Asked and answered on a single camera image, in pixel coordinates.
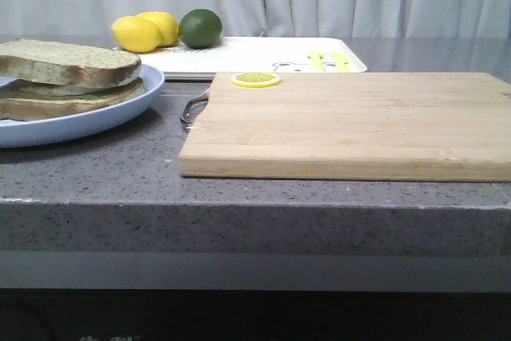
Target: sandwich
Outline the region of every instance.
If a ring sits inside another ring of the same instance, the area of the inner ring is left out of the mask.
[[[34,121],[115,105],[144,93],[138,55],[63,42],[0,43],[0,119]]]

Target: countertop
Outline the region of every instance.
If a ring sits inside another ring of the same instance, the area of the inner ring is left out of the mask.
[[[372,72],[511,82],[510,40],[343,40]],[[510,183],[184,178],[179,115],[207,87],[169,81],[115,129],[0,149],[0,288],[511,291]]]

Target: plate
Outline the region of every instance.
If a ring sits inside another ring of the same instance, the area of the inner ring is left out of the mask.
[[[211,81],[217,72],[314,72],[310,50],[323,53],[325,72],[336,71],[332,52],[349,59],[351,72],[367,71],[350,47],[335,38],[222,37],[207,49],[179,44],[139,56],[142,63],[158,68],[169,80]]]
[[[133,99],[94,111],[36,121],[0,120],[0,148],[29,147],[86,137],[117,127],[143,113],[156,100],[164,84],[158,69],[143,64],[145,92]],[[0,86],[12,77],[0,77]]]

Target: light blue plate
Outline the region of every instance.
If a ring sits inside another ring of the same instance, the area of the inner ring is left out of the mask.
[[[117,127],[143,113],[161,92],[164,84],[161,71],[142,65],[141,78],[144,94],[110,107],[37,121],[0,120],[0,148],[58,143]],[[0,86],[12,80],[12,77],[0,77]]]

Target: lemon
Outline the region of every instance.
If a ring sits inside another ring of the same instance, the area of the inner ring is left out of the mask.
[[[221,34],[222,21],[211,10],[191,10],[183,16],[179,24],[179,38],[191,48],[212,46]]]
[[[140,12],[137,16],[153,22],[160,29],[163,41],[159,44],[159,47],[171,46],[177,42],[179,24],[174,15],[165,11],[147,11]]]
[[[262,88],[280,83],[280,76],[270,72],[242,72],[231,76],[231,81],[242,87]]]
[[[111,28],[119,46],[128,51],[151,52],[163,41],[157,25],[138,16],[118,18]]]

